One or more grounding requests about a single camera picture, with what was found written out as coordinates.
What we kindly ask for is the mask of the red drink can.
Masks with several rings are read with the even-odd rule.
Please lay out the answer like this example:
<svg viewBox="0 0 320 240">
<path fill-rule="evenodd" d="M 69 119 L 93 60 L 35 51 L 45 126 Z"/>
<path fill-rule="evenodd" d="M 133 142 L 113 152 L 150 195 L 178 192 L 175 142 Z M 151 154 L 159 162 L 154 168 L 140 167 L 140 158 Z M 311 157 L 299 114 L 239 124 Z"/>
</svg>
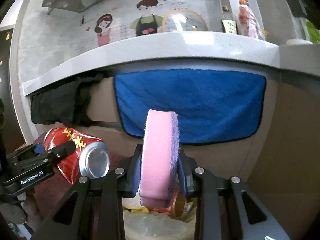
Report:
<svg viewBox="0 0 320 240">
<path fill-rule="evenodd" d="M 72 141 L 75 151 L 63 158 L 57 169 L 63 177 L 74 184 L 81 176 L 89 179 L 104 177 L 110 169 L 109 150 L 102 139 L 69 127 L 57 127 L 49 130 L 43 141 L 45 151 Z"/>
</svg>

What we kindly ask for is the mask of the purple pink sponge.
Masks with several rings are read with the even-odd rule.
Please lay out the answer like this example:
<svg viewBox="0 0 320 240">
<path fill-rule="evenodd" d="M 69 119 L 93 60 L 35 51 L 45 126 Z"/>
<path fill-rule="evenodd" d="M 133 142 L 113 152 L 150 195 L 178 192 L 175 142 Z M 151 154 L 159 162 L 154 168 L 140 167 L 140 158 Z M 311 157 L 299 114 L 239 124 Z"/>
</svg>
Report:
<svg viewBox="0 0 320 240">
<path fill-rule="evenodd" d="M 149 110 L 140 172 L 142 206 L 162 209 L 170 205 L 175 191 L 178 150 L 177 114 Z"/>
</svg>

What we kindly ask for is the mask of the trash bin with bag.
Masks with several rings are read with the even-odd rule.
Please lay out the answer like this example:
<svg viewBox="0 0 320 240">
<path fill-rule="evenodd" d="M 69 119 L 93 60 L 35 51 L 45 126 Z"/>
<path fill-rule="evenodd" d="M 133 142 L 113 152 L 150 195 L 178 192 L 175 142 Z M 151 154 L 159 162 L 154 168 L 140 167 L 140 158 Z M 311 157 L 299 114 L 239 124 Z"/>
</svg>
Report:
<svg viewBox="0 0 320 240">
<path fill-rule="evenodd" d="M 123 198 L 126 239 L 193 239 L 196 222 L 195 198 L 187 199 L 176 191 L 169 207 L 141 206 L 140 196 Z"/>
</svg>

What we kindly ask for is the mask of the black door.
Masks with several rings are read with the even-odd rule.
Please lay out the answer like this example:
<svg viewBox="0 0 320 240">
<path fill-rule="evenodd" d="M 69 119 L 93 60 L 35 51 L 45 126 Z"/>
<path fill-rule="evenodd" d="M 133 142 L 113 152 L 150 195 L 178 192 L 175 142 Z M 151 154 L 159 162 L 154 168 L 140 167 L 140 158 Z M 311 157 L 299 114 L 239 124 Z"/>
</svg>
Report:
<svg viewBox="0 0 320 240">
<path fill-rule="evenodd" d="M 11 98 L 10 47 L 13 28 L 1 29 L 1 135 L 7 153 L 13 152 L 25 143 L 19 127 Z"/>
</svg>

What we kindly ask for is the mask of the red plaid cloth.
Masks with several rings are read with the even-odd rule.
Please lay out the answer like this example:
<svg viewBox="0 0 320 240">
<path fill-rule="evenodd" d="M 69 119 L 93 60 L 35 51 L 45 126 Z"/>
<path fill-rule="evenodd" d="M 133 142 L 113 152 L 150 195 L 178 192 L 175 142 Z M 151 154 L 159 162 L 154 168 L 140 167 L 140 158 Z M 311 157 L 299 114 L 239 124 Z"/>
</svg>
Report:
<svg viewBox="0 0 320 240">
<path fill-rule="evenodd" d="M 102 140 L 108 147 L 109 171 L 111 171 L 116 168 L 121 159 L 129 156 L 132 152 L 129 151 L 128 143 L 122 133 L 118 131 L 103 132 L 95 133 L 94 135 L 101 135 Z M 57 204 L 70 187 L 71 184 L 63 178 L 58 170 L 55 170 L 55 174 L 51 178 L 35 186 L 34 196 L 43 218 L 52 211 L 54 205 Z"/>
</svg>

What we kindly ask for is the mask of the black cloth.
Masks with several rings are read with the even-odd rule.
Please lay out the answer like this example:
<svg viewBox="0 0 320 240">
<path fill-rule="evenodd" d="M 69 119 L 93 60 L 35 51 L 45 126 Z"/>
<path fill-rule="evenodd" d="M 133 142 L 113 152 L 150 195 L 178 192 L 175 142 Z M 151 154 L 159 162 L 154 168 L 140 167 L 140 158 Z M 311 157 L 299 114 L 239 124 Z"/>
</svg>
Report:
<svg viewBox="0 0 320 240">
<path fill-rule="evenodd" d="M 94 122 L 87 115 L 91 88 L 102 79 L 101 74 L 77 77 L 71 82 L 33 94 L 30 97 L 32 123 L 51 125 L 60 122 L 71 128 L 92 126 Z"/>
</svg>

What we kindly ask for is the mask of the blue towel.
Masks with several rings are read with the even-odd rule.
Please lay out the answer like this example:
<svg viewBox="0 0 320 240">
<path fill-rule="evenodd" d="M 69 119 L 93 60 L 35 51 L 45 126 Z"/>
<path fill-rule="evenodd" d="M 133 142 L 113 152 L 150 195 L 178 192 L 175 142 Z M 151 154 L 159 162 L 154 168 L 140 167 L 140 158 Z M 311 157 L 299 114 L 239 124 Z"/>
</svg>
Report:
<svg viewBox="0 0 320 240">
<path fill-rule="evenodd" d="M 265 89 L 264 76 L 237 71 L 147 70 L 114 78 L 118 112 L 128 135 L 144 135 L 151 109 L 175 112 L 184 144 L 252 136 L 261 123 Z"/>
</svg>

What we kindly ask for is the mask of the grey countertop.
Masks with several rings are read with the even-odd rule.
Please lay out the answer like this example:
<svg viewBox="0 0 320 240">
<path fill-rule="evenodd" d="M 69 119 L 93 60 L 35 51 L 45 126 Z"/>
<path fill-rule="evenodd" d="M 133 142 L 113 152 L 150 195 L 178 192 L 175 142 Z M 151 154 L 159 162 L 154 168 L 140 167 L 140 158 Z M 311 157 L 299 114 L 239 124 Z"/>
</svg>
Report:
<svg viewBox="0 0 320 240">
<path fill-rule="evenodd" d="M 273 68 L 280 81 L 319 94 L 319 45 L 281 45 L 241 35 L 183 31 L 129 38 L 80 54 L 22 85 L 24 96 L 89 70 L 143 60 L 210 58 Z"/>
</svg>

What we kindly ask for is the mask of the orange pink wrapped bottle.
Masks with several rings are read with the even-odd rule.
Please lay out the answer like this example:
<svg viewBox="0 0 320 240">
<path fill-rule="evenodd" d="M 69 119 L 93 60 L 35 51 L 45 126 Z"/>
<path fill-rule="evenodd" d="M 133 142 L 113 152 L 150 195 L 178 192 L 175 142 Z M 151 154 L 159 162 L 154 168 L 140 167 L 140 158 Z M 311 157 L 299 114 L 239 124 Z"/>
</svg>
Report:
<svg viewBox="0 0 320 240">
<path fill-rule="evenodd" d="M 241 35 L 259 40 L 265 40 L 257 18 L 245 0 L 239 1 L 238 28 Z"/>
</svg>

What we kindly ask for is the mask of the glass bottle with label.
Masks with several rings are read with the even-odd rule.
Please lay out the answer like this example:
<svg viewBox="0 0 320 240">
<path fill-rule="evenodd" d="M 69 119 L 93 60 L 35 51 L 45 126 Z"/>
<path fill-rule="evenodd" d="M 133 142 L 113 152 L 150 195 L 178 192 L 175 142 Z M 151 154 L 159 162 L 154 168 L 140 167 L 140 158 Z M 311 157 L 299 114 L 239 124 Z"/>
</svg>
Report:
<svg viewBox="0 0 320 240">
<path fill-rule="evenodd" d="M 224 33 L 236 35 L 238 31 L 235 16 L 230 12 L 227 6 L 222 7 L 222 13 L 221 23 Z"/>
</svg>

